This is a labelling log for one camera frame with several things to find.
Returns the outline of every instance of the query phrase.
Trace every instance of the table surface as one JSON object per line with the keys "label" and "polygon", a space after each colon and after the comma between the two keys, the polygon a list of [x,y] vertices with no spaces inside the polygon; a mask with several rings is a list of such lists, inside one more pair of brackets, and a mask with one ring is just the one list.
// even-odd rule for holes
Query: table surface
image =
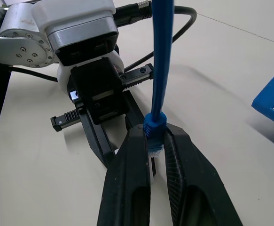
{"label": "table surface", "polygon": [[[176,16],[174,30],[186,20]],[[152,50],[150,20],[119,32],[125,65]],[[163,112],[217,169],[245,226],[274,225],[274,123],[251,108],[273,76],[274,42],[204,16],[173,45]],[[152,81],[131,91],[148,113]],[[57,83],[12,74],[0,117],[0,226],[96,225],[106,169],[81,124],[56,133],[50,123],[73,108]],[[120,146],[124,118],[104,127]],[[172,225],[163,154],[151,190],[150,225]]]}

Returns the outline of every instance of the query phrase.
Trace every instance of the screw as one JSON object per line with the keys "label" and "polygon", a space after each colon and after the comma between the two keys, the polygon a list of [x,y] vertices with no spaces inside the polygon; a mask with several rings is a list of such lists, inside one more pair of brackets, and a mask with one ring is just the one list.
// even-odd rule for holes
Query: screw
{"label": "screw", "polygon": [[139,70],[141,73],[145,73],[146,72],[146,69],[143,67],[143,68],[140,68]]}
{"label": "screw", "polygon": [[84,113],[84,109],[83,109],[83,108],[79,108],[79,109],[78,109],[78,113],[79,113],[79,114],[83,114],[83,113]]}
{"label": "screw", "polygon": [[32,34],[26,33],[26,37],[31,39],[32,38]]}

